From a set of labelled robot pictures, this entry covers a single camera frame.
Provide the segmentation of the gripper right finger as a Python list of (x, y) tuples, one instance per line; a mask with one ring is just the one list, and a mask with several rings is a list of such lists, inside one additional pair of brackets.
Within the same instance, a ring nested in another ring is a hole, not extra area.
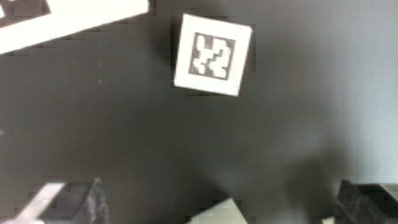
[(398, 224), (398, 183), (340, 181), (335, 224)]

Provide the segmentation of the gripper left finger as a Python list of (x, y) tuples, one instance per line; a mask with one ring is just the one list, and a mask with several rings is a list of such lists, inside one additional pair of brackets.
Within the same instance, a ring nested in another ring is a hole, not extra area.
[(45, 183), (10, 224), (109, 224), (101, 180)]

